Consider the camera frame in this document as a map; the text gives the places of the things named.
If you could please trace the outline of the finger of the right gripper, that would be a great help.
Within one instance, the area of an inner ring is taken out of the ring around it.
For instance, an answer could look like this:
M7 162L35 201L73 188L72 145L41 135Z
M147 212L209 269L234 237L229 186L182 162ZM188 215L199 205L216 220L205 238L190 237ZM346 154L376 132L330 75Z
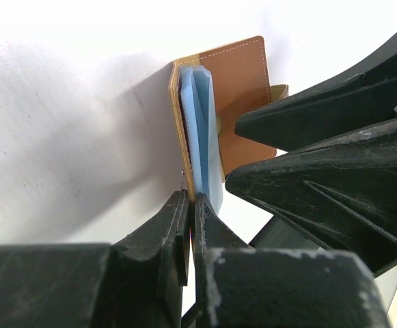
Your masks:
M397 32L351 68L242 115L234 132L290 152L389 120L397 106Z
M244 165L225 186L375 275L397 265L397 118Z

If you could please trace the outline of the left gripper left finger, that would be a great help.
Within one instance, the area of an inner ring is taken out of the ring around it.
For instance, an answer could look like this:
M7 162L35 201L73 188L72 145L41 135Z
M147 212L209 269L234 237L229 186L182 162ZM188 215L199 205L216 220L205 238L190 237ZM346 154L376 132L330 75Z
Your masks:
M179 327L189 267L190 203L172 193L160 211L113 245L119 256L116 284L119 327Z

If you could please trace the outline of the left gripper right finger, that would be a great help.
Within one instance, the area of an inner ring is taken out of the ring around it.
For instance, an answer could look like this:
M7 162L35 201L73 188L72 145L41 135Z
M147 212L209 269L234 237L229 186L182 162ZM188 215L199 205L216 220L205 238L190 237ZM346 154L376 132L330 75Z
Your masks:
M216 214L208 196L195 197L192 225L192 246L195 265L196 327L220 327L219 318L229 297L228 269L233 266L225 256L241 249L251 249Z

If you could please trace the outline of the brown leather card holder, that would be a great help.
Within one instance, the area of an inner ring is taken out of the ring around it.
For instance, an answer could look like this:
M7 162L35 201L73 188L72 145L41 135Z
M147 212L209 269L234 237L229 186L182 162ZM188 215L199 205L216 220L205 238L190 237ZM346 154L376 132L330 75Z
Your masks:
M254 36L175 59L168 88L189 198L203 193L218 211L233 169L277 153L236 135L236 121L287 97L288 86L269 83L264 38Z

